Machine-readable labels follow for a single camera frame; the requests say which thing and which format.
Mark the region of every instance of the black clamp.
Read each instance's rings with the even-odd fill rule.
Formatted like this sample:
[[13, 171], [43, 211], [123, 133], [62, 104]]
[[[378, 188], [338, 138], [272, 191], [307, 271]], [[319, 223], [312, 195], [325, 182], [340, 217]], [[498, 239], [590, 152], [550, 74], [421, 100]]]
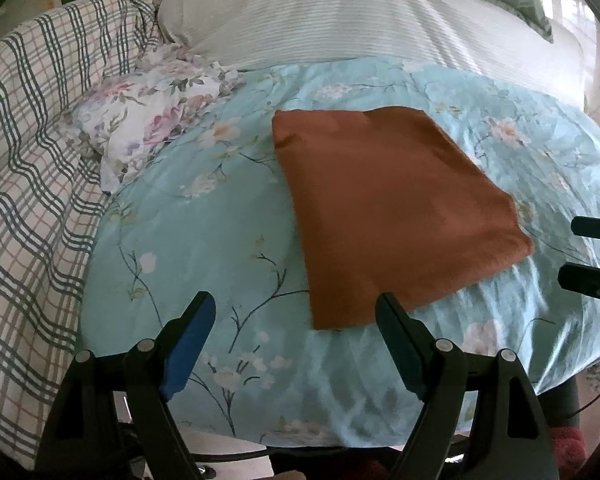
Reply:
[[[155, 340], [111, 356], [78, 352], [46, 421], [35, 471], [134, 478], [129, 462], [144, 456], [156, 480], [202, 480], [166, 401], [186, 385], [215, 320], [214, 298], [199, 292]], [[116, 391], [126, 392], [132, 426], [118, 421]]]
[[[571, 221], [573, 234], [600, 240], [600, 218], [576, 216]], [[564, 290], [600, 300], [600, 269], [581, 264], [564, 264], [558, 272], [558, 283]]]
[[[389, 480], [558, 480], [538, 398], [515, 352], [467, 354], [434, 339], [393, 294], [376, 303], [376, 323], [422, 411]], [[478, 391], [474, 423], [460, 463], [447, 463], [464, 394]]]

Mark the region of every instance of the cable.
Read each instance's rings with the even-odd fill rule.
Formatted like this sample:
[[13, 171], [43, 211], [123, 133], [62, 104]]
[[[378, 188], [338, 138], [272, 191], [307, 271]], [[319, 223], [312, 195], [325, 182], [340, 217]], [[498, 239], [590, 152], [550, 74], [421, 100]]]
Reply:
[[597, 394], [593, 400], [591, 400], [590, 402], [588, 402], [587, 404], [585, 404], [583, 407], [581, 407], [579, 410], [576, 410], [575, 412], [571, 413], [571, 415], [567, 415], [564, 417], [564, 420], [568, 420], [569, 418], [573, 418], [574, 416], [576, 416], [577, 414], [583, 412], [584, 410], [586, 410], [589, 406], [591, 406], [594, 402], [596, 402], [598, 399], [600, 398], [600, 393]]
[[291, 456], [329, 456], [342, 453], [350, 448], [347, 447], [267, 447], [258, 451], [249, 451], [246, 453], [231, 453], [226, 455], [218, 454], [199, 454], [191, 453], [191, 458], [195, 462], [216, 463], [216, 462], [238, 462], [239, 460], [251, 460], [253, 458], [261, 458], [274, 453], [288, 454]]

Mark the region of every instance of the floral pillowcase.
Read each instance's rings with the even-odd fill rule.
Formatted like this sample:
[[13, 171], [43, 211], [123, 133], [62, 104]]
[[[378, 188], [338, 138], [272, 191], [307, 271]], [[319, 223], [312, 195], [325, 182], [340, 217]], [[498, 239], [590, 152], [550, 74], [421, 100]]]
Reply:
[[135, 72], [94, 86], [58, 132], [81, 156], [100, 161], [100, 187], [114, 193], [237, 84], [235, 70], [163, 45], [145, 53]]

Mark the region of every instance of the folded cloth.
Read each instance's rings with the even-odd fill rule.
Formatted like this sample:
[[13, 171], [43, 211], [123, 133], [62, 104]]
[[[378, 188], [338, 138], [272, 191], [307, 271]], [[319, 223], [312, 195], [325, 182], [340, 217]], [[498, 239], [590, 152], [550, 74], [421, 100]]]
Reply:
[[424, 112], [276, 112], [276, 154], [304, 250], [314, 328], [413, 310], [533, 251], [512, 198]]

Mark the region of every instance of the light blue bedsheet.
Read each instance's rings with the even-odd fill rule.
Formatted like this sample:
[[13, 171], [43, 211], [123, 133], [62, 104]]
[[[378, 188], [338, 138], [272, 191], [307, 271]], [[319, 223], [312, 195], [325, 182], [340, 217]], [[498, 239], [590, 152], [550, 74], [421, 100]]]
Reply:
[[385, 446], [404, 443], [421, 407], [375, 326], [312, 330], [298, 226], [272, 145], [277, 109], [426, 111], [515, 198], [536, 251], [414, 316], [466, 350], [518, 351], [537, 391], [600, 357], [600, 302], [556, 282], [565, 261], [600, 267], [600, 241], [570, 232], [574, 215], [600, 217], [600, 129], [587, 116], [510, 84], [393, 57], [245, 79], [117, 197], [90, 263], [80, 322], [96, 354], [155, 336], [158, 317], [179, 316], [198, 290], [215, 296], [218, 320], [170, 402], [174, 420], [269, 445]]

